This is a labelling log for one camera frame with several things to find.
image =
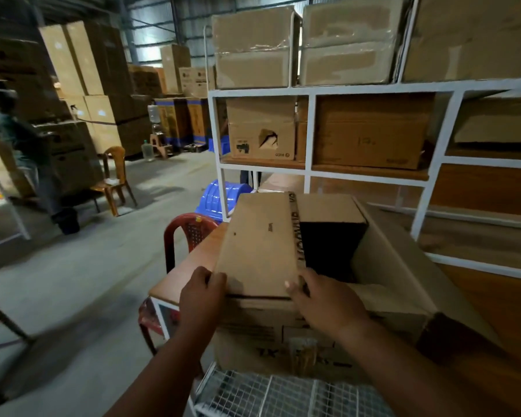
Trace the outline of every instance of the warehouse ceiling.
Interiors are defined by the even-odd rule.
[[[135,1],[138,0],[126,0],[126,3]],[[10,17],[12,10],[26,9],[28,15],[32,14],[33,6],[39,6],[47,24],[118,12],[118,0],[0,0],[0,18]]]

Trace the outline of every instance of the open cardboard box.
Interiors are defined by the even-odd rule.
[[[349,195],[239,197],[215,272],[228,299],[214,337],[223,370],[366,380],[339,345],[311,329],[285,292],[298,268],[349,282],[371,315],[413,345],[432,323],[457,321],[500,344],[493,329],[403,228]]]

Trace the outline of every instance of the orange plastic chair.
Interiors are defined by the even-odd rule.
[[[104,196],[106,197],[106,200],[108,201],[108,204],[110,206],[110,210],[112,211],[112,215],[119,216],[118,207],[116,206],[113,196],[114,190],[116,190],[116,192],[118,193],[118,197],[122,201],[122,204],[125,204],[125,196],[123,195],[122,191],[123,187],[127,189],[129,195],[133,200],[133,203],[135,204],[135,207],[137,207],[137,201],[135,200],[135,196],[133,196],[133,192],[131,191],[131,187],[129,186],[127,179],[125,178],[125,149],[121,146],[112,146],[111,148],[108,148],[106,151],[104,151],[104,154],[102,154],[102,163],[104,166],[105,178],[110,177],[110,169],[108,168],[108,155],[111,155],[114,159],[114,164],[116,167],[116,178],[119,180],[119,183],[108,184],[105,181],[101,181],[95,184],[93,187],[91,187],[91,190],[104,193]],[[97,200],[95,198],[93,198],[93,200],[94,205],[97,208],[97,212],[100,212]]]
[[[183,230],[187,238],[187,244],[189,246],[189,252],[191,252],[196,246],[198,246],[202,240],[218,227],[218,223],[209,218],[208,216],[201,215],[200,213],[184,213],[180,216],[175,217],[172,222],[166,227],[164,231],[164,252],[166,255],[166,273],[169,273],[175,267],[174,257],[174,232],[180,228]],[[179,312],[176,310],[170,311],[170,320],[177,326],[179,322]],[[155,355],[157,350],[151,339],[149,330],[156,332],[160,336],[164,336],[160,321],[154,310],[153,303],[150,297],[147,297],[145,301],[139,307],[139,328],[143,334],[146,345],[149,350]]]

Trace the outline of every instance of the blue plastic stool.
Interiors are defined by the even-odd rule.
[[[222,155],[229,153],[229,136],[222,136],[220,139],[220,145],[222,145]],[[208,140],[208,150],[214,152],[214,139]]]
[[[226,196],[228,198],[228,211],[236,207],[237,198],[242,193],[250,193],[253,189],[248,184],[228,183],[226,181]],[[206,215],[218,223],[222,222],[222,205],[220,203],[220,190],[218,180],[211,182],[204,190],[196,213]]]

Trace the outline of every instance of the jeans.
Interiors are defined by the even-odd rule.
[[[257,173],[258,174],[258,182],[259,182],[259,185],[261,185],[261,175],[262,173],[259,172]],[[241,184],[249,184],[249,171],[242,171],[240,174],[239,174],[239,182]]]
[[[48,215],[53,216],[62,211],[60,203],[61,182],[50,165],[34,165],[20,167],[29,184],[39,197],[39,203]]]

